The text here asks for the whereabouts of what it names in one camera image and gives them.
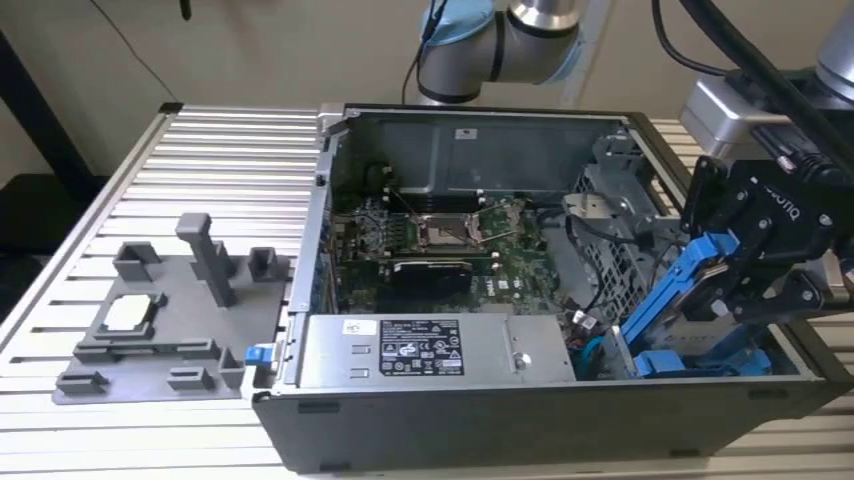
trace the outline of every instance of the white wall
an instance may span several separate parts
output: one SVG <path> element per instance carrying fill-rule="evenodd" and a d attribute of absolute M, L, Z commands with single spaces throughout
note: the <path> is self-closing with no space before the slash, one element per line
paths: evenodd
<path fill-rule="evenodd" d="M 677 117 L 697 74 L 667 57 L 658 44 L 648 0 L 614 1 L 578 107 Z M 822 39 L 847 3 L 849 0 L 715 0 L 778 68 L 815 64 Z M 677 49 L 689 58 L 733 67 L 679 2 L 662 0 L 662 10 Z"/>
<path fill-rule="evenodd" d="M 185 103 L 318 107 L 399 99 L 423 0 L 99 0 Z M 9 38 L 83 156 L 109 172 L 168 96 L 88 0 L 3 0 Z M 486 104 L 554 106 L 560 86 Z"/>
<path fill-rule="evenodd" d="M 661 52 L 648 1 L 591 1 L 615 3 L 578 107 L 675 115 L 694 75 Z M 845 2 L 717 3 L 781 66 L 798 66 L 811 62 Z M 183 102 L 295 107 L 398 101 L 428 4 L 193 0 L 187 23 L 176 0 L 99 3 Z M 663 3 L 674 43 L 690 56 L 723 65 L 675 0 Z M 160 85 L 88 0 L 0 0 L 0 28 L 83 156 L 100 173 L 109 173 L 168 100 Z M 488 85 L 482 104 L 559 107 L 562 90 L 562 85 Z M 7 123 L 0 140 L 16 137 L 11 143 L 23 145 L 27 140 L 17 138 L 20 132 L 5 131 Z"/>

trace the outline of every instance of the black cable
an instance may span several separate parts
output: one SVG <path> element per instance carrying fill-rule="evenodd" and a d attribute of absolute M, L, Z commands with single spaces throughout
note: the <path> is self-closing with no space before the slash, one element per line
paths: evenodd
<path fill-rule="evenodd" d="M 665 257 L 667 256 L 667 252 L 670 251 L 670 249 L 673 247 L 678 247 L 678 246 L 679 246 L 678 242 L 675 242 L 675 241 L 670 242 L 670 244 L 665 247 L 665 249 L 661 251 L 661 253 L 655 256 L 655 261 L 652 262 L 652 273 L 650 275 L 650 283 L 646 286 L 647 290 L 652 290 L 652 287 L 655 286 L 655 280 L 658 278 L 658 267 L 661 266 L 662 262 L 665 261 Z"/>
<path fill-rule="evenodd" d="M 590 223 L 587 223 L 587 220 L 584 220 L 582 217 L 579 217 L 575 214 L 570 214 L 568 215 L 568 219 L 571 219 L 571 221 L 578 222 L 578 225 L 582 227 L 582 229 L 590 233 L 591 235 L 599 237 L 603 240 L 607 240 L 611 243 L 616 243 L 618 245 L 636 245 L 638 241 L 632 238 L 620 238 L 616 235 L 611 235 L 610 233 L 604 233 L 602 230 L 598 230 L 592 225 L 590 225 Z"/>
<path fill-rule="evenodd" d="M 439 5 L 439 9 L 436 10 L 436 0 L 430 0 L 430 14 L 427 15 L 427 22 L 424 24 L 424 31 L 422 32 L 422 42 L 418 46 L 418 51 L 415 52 L 415 58 L 412 59 L 412 63 L 410 64 L 410 68 L 406 71 L 406 77 L 403 78 L 403 85 L 400 86 L 400 104 L 406 105 L 406 87 L 410 84 L 410 78 L 412 77 L 412 72 L 418 69 L 420 73 L 422 68 L 422 56 L 424 55 L 424 50 L 427 49 L 427 42 L 432 38 L 432 34 L 436 33 L 436 28 L 439 27 L 439 22 L 442 21 L 442 17 L 444 15 L 444 7 L 448 4 L 448 0 L 442 2 Z"/>
<path fill-rule="evenodd" d="M 655 35 L 658 36 L 658 43 L 662 44 L 665 52 L 667 52 L 667 55 L 670 55 L 670 58 L 673 58 L 677 63 L 694 71 L 714 75 L 717 77 L 722 77 L 723 75 L 726 75 L 727 71 L 722 68 L 706 65 L 705 63 L 691 60 L 689 57 L 682 55 L 677 50 L 677 47 L 674 47 L 673 43 L 670 43 L 667 32 L 665 31 L 665 21 L 662 20 L 661 0 L 652 0 L 652 25 L 655 25 Z"/>
<path fill-rule="evenodd" d="M 406 71 L 406 77 L 403 77 L 403 86 L 400 87 L 400 104 L 406 105 L 406 87 L 410 84 L 410 78 L 412 77 L 412 72 L 415 71 L 415 67 L 420 64 L 422 54 L 424 53 L 424 47 L 427 46 L 427 27 L 430 25 L 430 20 L 432 19 L 434 9 L 436 8 L 436 0 L 430 0 L 430 14 L 427 15 L 427 23 L 424 24 L 424 32 L 422 34 L 422 41 L 418 45 L 418 51 L 415 52 L 415 58 L 412 59 L 412 63 L 410 64 L 410 68 Z"/>
<path fill-rule="evenodd" d="M 791 119 L 837 166 L 854 177 L 854 146 L 747 41 L 718 7 L 709 0 L 681 0 L 681 3 L 709 39 L 767 94 L 779 112 Z"/>
<path fill-rule="evenodd" d="M 165 84 L 165 82 L 163 81 L 163 79 L 160 78 L 160 76 L 157 76 L 157 74 L 155 73 L 155 71 L 151 69 L 151 67 L 148 66 L 148 64 L 145 63 L 145 60 L 143 60 L 143 58 L 139 56 L 139 54 L 136 53 L 136 50 L 133 49 L 133 45 L 131 45 L 131 41 L 128 40 L 128 38 L 124 36 L 124 33 L 121 33 L 121 30 L 119 29 L 119 26 L 116 25 L 116 23 L 112 21 L 112 18 L 109 18 L 109 15 L 107 15 L 107 12 L 104 11 L 104 9 L 101 8 L 101 6 L 97 4 L 97 2 L 95 0 L 89 0 L 89 3 L 92 4 L 92 6 L 97 9 L 97 11 L 100 12 L 101 16 L 104 17 L 104 20 L 107 20 L 107 23 L 109 23 L 109 26 L 112 27 L 112 29 L 116 31 L 116 33 L 119 34 L 119 37 L 121 38 L 121 41 L 124 42 L 124 45 L 128 47 L 128 50 L 131 51 L 131 55 L 133 55 L 133 58 L 136 58 L 136 61 L 140 63 L 140 65 L 145 68 L 145 70 L 148 70 L 148 73 L 151 73 L 151 76 L 155 77 L 155 79 L 157 80 L 157 82 L 160 83 L 160 86 L 163 86 L 163 89 L 167 91 L 167 93 L 169 94 L 169 97 L 172 98 L 173 102 L 177 102 L 177 97 L 175 96 L 175 94 L 172 93 L 172 90 L 169 89 L 168 85 Z"/>
<path fill-rule="evenodd" d="M 566 232 L 566 238 L 570 241 L 570 244 L 572 245 L 572 247 L 575 247 L 578 258 L 580 258 L 582 261 L 587 265 L 590 265 L 590 268 L 592 268 L 594 274 L 596 275 L 596 293 L 594 293 L 590 302 L 587 302 L 587 306 L 582 309 L 583 312 L 590 312 L 590 310 L 595 307 L 602 294 L 604 293 L 604 276 L 602 275 L 602 271 L 599 270 L 599 268 L 596 268 L 596 263 L 594 262 L 592 258 L 590 257 L 590 255 L 587 255 L 587 252 L 578 243 L 578 238 L 572 233 L 572 221 L 568 217 L 566 219 L 566 222 L 563 223 L 563 230 Z"/>
<path fill-rule="evenodd" d="M 367 218 L 371 223 L 374 224 L 374 226 L 376 227 L 376 236 L 379 238 L 379 245 L 380 247 L 383 246 L 383 242 L 386 241 L 383 238 L 383 226 L 379 223 L 379 220 L 376 220 L 372 216 L 370 216 L 366 213 L 336 213 L 335 214 L 336 217 L 342 217 L 342 218 Z"/>

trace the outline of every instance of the motherboard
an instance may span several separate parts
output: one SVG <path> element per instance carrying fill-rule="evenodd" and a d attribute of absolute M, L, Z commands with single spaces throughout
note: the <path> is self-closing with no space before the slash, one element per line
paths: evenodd
<path fill-rule="evenodd" d="M 399 196 L 334 216 L 340 313 L 564 311 L 536 216 L 520 196 L 482 195 L 470 213 L 418 212 Z"/>

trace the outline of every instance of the aluminum extrusion table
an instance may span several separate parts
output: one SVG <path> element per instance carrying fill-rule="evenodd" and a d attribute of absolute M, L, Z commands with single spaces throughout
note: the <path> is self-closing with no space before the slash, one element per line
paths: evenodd
<path fill-rule="evenodd" d="M 56 406 L 51 392 L 109 289 L 124 241 L 188 253 L 172 236 L 175 223 L 184 211 L 205 211 L 229 252 L 264 245 L 296 256 L 316 118 L 310 110 L 197 106 L 155 118 L 0 326 L 0 474 L 20 480 L 296 477 L 280 465 L 248 400 Z M 654 124 L 690 167 L 702 153 L 694 140 L 677 121 Z M 815 325 L 854 371 L 854 315 Z M 850 479 L 851 452 L 849 395 L 805 419 L 765 424 L 710 459 L 388 472 L 386 478 Z"/>

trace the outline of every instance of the power supply label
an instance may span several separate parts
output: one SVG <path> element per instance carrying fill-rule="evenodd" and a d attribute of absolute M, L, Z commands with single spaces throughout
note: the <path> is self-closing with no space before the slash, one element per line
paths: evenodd
<path fill-rule="evenodd" d="M 380 320 L 379 371 L 386 376 L 463 375 L 456 320 Z"/>

